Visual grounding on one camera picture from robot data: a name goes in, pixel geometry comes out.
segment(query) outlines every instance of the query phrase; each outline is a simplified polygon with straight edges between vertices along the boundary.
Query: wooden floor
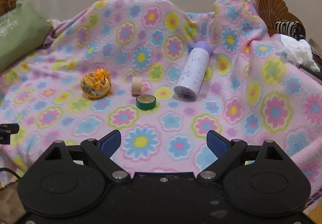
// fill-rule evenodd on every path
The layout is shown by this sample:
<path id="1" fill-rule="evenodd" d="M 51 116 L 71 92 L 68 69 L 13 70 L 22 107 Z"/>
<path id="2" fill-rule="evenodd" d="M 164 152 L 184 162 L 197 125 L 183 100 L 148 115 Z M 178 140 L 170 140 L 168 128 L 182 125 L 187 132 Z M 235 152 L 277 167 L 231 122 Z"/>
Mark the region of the wooden floor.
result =
<path id="1" fill-rule="evenodd" d="M 322 224 L 322 202 L 312 210 L 308 216 L 317 224 Z"/>

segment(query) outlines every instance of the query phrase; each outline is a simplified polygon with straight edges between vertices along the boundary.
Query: black cable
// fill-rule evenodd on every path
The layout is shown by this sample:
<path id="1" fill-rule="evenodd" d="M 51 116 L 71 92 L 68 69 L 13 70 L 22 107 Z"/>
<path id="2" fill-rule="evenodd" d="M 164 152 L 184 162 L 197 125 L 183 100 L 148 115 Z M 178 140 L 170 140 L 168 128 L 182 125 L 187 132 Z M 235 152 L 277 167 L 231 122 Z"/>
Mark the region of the black cable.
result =
<path id="1" fill-rule="evenodd" d="M 1 168 L 1 169 L 0 169 L 0 172 L 1 172 L 1 171 L 9 172 L 9 173 L 11 173 L 12 175 L 14 175 L 17 179 L 21 179 L 21 177 L 20 177 L 17 173 L 15 173 L 12 169 L 9 169 L 9 168 Z"/>

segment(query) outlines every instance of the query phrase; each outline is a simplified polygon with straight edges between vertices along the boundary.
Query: blanket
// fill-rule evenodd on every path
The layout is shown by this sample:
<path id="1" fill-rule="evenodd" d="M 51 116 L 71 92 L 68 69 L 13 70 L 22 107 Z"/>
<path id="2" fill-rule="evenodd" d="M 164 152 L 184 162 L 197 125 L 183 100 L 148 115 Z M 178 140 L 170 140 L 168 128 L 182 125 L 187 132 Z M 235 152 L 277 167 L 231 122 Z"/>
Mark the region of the blanket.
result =
<path id="1" fill-rule="evenodd" d="M 122 145 L 112 159 L 133 174 L 198 174 L 216 157 L 205 137 L 213 129 L 250 145 L 275 140 L 310 180 L 322 187 L 322 88 L 289 63 L 279 35 L 269 37 L 258 0 L 217 0 L 210 13 L 185 13 L 168 0 L 103 0 L 73 19 L 50 21 L 37 50 L 0 77 L 1 123 L 20 132 L 2 146 L 0 165 L 25 172 L 55 140 L 76 145 L 113 129 Z M 198 40 L 213 49 L 198 98 L 173 93 Z M 113 94 L 87 99 L 80 80 L 110 71 Z M 139 110 L 130 85 L 157 106 Z M 6 175 L 1 174 L 2 182 Z"/>

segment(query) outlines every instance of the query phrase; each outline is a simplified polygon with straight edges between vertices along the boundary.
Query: green tape roll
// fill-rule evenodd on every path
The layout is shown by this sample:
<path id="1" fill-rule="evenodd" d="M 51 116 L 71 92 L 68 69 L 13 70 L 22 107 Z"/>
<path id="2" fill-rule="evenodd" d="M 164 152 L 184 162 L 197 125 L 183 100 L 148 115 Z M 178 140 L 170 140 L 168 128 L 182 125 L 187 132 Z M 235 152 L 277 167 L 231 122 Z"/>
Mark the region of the green tape roll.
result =
<path id="1" fill-rule="evenodd" d="M 157 99 L 150 94 L 142 94 L 136 97 L 136 106 L 140 110 L 152 110 L 157 105 Z"/>

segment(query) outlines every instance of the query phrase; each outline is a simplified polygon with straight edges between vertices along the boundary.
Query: purple bottle cap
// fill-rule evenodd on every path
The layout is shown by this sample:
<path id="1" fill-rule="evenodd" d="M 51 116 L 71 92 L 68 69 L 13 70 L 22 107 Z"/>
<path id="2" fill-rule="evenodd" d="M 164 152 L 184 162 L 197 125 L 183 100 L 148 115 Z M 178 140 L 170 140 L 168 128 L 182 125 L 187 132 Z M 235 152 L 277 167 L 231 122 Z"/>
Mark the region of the purple bottle cap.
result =
<path id="1" fill-rule="evenodd" d="M 209 56 L 211 56 L 211 53 L 213 52 L 210 45 L 208 44 L 208 42 L 206 42 L 204 40 L 197 41 L 194 45 L 194 48 L 202 48 L 202 49 L 206 50 L 208 52 Z"/>

